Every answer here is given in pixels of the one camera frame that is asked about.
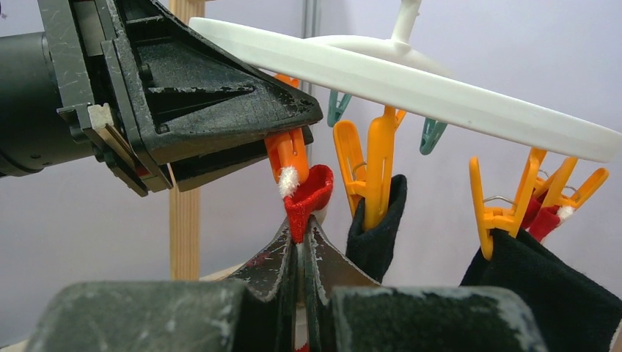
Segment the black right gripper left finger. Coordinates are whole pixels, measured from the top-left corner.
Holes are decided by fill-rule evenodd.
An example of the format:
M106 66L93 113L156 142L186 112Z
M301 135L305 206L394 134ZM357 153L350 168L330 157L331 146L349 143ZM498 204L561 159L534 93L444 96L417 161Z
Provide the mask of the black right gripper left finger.
M28 351L292 351L296 250L283 222L216 281L81 282L58 292Z

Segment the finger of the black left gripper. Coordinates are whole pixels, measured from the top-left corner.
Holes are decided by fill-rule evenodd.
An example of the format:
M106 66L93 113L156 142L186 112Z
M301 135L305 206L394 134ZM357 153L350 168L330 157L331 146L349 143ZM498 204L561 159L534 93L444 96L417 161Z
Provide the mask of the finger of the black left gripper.
M317 123L319 102L218 47L157 1L108 1L131 143L157 164Z
M241 144L206 155L197 155L170 164L172 176L181 191L199 188L267 159L264 139Z

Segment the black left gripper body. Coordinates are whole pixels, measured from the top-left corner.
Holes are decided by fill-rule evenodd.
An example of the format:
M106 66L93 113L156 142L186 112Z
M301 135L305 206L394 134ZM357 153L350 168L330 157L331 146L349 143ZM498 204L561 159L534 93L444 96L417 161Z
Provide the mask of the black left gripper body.
M78 144L141 197L172 188L166 166L149 154L141 122L151 125L144 82L121 1L39 1L62 105L58 114Z

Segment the white round clip hanger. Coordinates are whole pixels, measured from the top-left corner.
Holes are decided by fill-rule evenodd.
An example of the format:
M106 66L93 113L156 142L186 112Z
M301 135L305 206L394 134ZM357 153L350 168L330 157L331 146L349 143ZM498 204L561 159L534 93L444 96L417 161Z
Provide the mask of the white round clip hanger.
M589 161L611 161L620 150L617 131L448 78L409 45L419 7L418 1L401 3L388 40L302 39L210 18L192 18L189 25L255 67L433 120Z

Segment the black sock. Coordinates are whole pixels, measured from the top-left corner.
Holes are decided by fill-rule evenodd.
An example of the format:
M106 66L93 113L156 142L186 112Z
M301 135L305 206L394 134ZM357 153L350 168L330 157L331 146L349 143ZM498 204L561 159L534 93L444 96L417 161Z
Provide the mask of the black sock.
M618 338L621 300L566 265L526 230L492 230L491 259L477 250L461 284L513 291L529 306L550 351L610 351Z
M392 177L389 204L385 217L368 230L364 228L365 200L356 207L346 241L346 257L371 279L381 283L393 257L395 240L403 216L408 186L407 177Z

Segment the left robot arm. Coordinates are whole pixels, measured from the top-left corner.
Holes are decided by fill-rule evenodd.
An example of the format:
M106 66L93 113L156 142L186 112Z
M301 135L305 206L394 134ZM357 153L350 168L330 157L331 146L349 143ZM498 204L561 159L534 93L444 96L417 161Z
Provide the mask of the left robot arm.
M197 188L266 157L317 100L157 1L40 1L44 30L1 39L1 176L95 157L139 196Z

